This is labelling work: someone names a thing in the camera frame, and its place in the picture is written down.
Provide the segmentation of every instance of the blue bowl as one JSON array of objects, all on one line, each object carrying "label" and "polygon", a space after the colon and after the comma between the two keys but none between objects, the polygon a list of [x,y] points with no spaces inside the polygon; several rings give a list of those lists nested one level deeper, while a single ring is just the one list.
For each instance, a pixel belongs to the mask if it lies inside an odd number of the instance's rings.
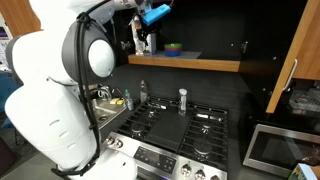
[{"label": "blue bowl", "polygon": [[181,49],[178,50],[165,50],[165,55],[168,57],[177,57],[181,55]]}]

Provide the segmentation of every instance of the white robot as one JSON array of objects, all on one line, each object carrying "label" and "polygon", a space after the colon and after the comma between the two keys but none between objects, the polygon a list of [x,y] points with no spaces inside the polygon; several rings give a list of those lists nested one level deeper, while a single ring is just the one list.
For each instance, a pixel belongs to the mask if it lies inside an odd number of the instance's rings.
[{"label": "white robot", "polygon": [[30,4],[42,31],[15,38],[7,47],[11,70],[23,82],[6,102],[8,117],[57,164],[53,172],[61,177],[135,179],[134,159],[100,148],[90,97],[85,95],[88,84],[109,76],[115,65],[101,24],[117,10],[147,13],[148,1],[30,0]]}]

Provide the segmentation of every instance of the countertop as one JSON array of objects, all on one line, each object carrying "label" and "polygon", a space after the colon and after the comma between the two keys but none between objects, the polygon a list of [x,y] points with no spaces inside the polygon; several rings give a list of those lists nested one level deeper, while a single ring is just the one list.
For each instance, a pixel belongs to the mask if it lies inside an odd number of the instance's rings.
[{"label": "countertop", "polygon": [[[122,112],[110,124],[101,129],[102,139],[105,139],[108,134],[118,125],[120,125],[127,117],[128,111]],[[239,142],[237,139],[228,139],[228,180],[282,180],[284,178],[274,176],[259,170],[255,170],[242,165],[239,155]],[[54,168],[55,164],[39,153],[30,160],[10,172],[1,180],[61,180],[60,177],[55,176],[50,169]]]}]

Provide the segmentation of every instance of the wooden shelf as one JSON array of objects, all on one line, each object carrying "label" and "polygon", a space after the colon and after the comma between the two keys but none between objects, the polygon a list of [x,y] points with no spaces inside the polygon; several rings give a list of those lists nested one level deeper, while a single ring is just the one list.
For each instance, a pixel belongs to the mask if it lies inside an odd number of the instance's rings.
[{"label": "wooden shelf", "polygon": [[240,61],[129,56],[129,64],[238,72]]}]

